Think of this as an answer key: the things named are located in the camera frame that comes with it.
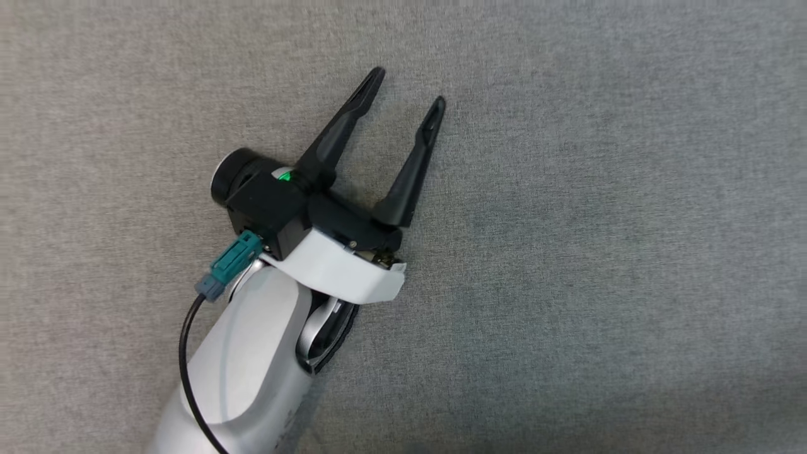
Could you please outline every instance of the black cable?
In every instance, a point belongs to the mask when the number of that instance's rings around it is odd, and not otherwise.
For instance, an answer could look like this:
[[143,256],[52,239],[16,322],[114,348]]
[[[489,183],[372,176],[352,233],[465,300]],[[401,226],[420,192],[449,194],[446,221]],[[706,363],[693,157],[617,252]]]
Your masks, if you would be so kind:
[[210,440],[213,448],[215,448],[219,454],[228,454],[227,450],[224,449],[224,446],[222,446],[215,435],[213,435],[213,431],[211,431],[210,427],[207,426],[204,418],[202,418],[202,413],[199,411],[199,406],[196,405],[194,392],[192,389],[190,389],[190,378],[188,377],[188,333],[190,332],[190,324],[193,322],[194,316],[199,311],[199,307],[202,306],[204,300],[204,295],[199,295],[196,297],[194,304],[190,307],[188,314],[185,316],[185,322],[182,323],[182,332],[179,335],[179,378],[182,380],[182,389],[185,390],[185,397],[188,399],[190,412],[194,414],[194,418],[196,419],[196,423],[199,424],[199,428],[202,429],[204,435],[208,440]]

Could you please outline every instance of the cable connector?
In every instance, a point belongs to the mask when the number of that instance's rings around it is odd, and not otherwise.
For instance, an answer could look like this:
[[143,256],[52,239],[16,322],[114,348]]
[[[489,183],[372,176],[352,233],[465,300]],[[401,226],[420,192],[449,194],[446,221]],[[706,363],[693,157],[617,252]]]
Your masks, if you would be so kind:
[[221,296],[224,288],[261,253],[261,239],[249,230],[239,237],[210,265],[210,272],[195,286],[194,290],[212,302]]

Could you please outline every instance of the gray background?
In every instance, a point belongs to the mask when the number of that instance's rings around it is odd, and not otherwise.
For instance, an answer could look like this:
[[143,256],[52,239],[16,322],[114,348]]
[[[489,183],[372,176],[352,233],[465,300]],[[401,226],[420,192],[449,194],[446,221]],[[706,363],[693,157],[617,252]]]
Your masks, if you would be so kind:
[[3,11],[0,450],[148,442],[232,239],[211,172],[243,145],[293,162],[375,65],[354,200],[448,110],[408,283],[286,450],[807,449],[795,2]]

